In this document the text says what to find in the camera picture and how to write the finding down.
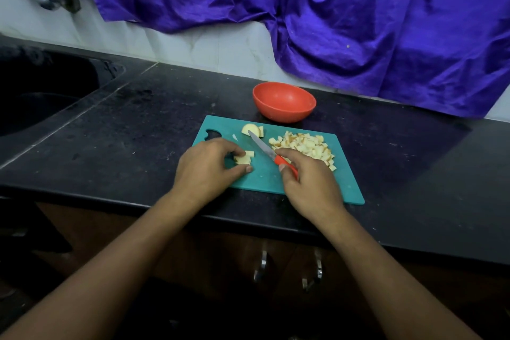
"tile grout line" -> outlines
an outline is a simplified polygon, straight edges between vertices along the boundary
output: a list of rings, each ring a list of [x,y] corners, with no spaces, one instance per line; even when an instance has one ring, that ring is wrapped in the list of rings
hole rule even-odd
[[[137,75],[135,78],[141,76],[142,74],[144,74],[145,72],[148,72],[151,68],[153,68],[154,66],[156,66],[157,64],[159,64],[159,62],[156,62],[154,63],[153,65],[149,66],[148,68],[146,68],[143,72],[141,72],[139,75]],[[97,102],[96,104],[90,106],[89,108],[85,109],[83,112],[77,114],[76,116],[74,116],[73,118],[71,118],[70,120],[68,120],[66,123],[64,123],[63,125],[61,125],[59,128],[55,129],[54,131],[48,133],[46,136],[42,137],[41,139],[39,139],[35,144],[25,148],[24,150],[22,150],[21,152],[19,152],[18,154],[16,154],[15,156],[13,156],[12,158],[10,158],[9,160],[6,160],[2,165],[0,165],[0,169],[3,169],[5,168],[6,166],[8,166],[10,163],[12,163],[13,161],[15,161],[16,159],[18,159],[19,157],[21,157],[22,155],[26,154],[29,150],[31,150],[32,148],[36,147],[37,145],[41,144],[44,140],[46,140],[48,137],[51,137],[53,136],[55,133],[57,133],[59,130],[61,130],[62,128],[66,127],[67,125],[69,125],[70,123],[72,123],[74,120],[76,120],[77,118],[80,118],[82,115],[84,115],[85,113],[87,113],[88,111],[90,111],[91,109],[95,108],[96,106],[98,106],[99,104],[101,104],[103,101],[107,100],[108,98],[110,98],[112,95],[114,95],[115,93],[117,93],[119,90],[121,90],[123,87],[125,87],[126,85],[128,85],[129,83],[131,83],[133,81],[133,79],[130,79],[128,82],[126,82],[125,84],[123,84],[122,86],[119,86],[117,89],[115,89],[115,91],[113,91],[112,93],[108,94],[105,98],[102,98],[99,102]]]

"person's right arm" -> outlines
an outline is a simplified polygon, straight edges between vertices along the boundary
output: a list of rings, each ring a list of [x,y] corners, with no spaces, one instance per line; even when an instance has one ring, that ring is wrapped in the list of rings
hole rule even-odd
[[[333,244],[390,340],[480,339],[361,227],[343,205],[333,173],[320,160],[278,149],[299,170],[280,166],[296,210]]]

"sink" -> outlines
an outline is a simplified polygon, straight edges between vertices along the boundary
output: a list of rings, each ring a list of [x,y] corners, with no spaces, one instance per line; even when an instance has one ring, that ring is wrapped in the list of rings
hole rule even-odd
[[[28,46],[0,46],[0,137],[23,131],[106,85],[124,68]]]

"forearm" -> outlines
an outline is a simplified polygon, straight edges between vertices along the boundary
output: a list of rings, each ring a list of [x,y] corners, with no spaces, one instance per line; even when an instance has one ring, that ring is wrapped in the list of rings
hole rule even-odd
[[[480,339],[407,272],[347,211],[319,223],[392,340]]]
[[[164,196],[6,331],[6,339],[110,338],[168,241],[194,210]]]

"finger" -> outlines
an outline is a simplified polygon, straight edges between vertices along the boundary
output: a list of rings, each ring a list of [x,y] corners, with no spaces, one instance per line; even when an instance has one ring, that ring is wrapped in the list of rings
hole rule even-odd
[[[253,167],[250,164],[239,164],[233,168],[227,169],[225,171],[225,175],[227,177],[228,185],[231,185],[237,179],[243,177],[251,171],[253,171]]]
[[[308,158],[311,159],[311,157],[308,157],[301,152],[291,148],[278,148],[275,152],[282,157],[287,157],[292,163],[294,163],[297,169],[299,169],[300,164],[304,160]]]
[[[211,140],[218,144],[221,148],[221,153],[225,156],[227,153],[232,153],[235,156],[245,156],[246,152],[236,143],[226,140],[225,138],[218,137]]]
[[[296,185],[298,181],[296,180],[296,176],[292,173],[292,170],[286,164],[280,164],[278,166],[280,174],[282,175],[282,181],[284,182],[284,189],[287,191],[292,188],[292,186]]]

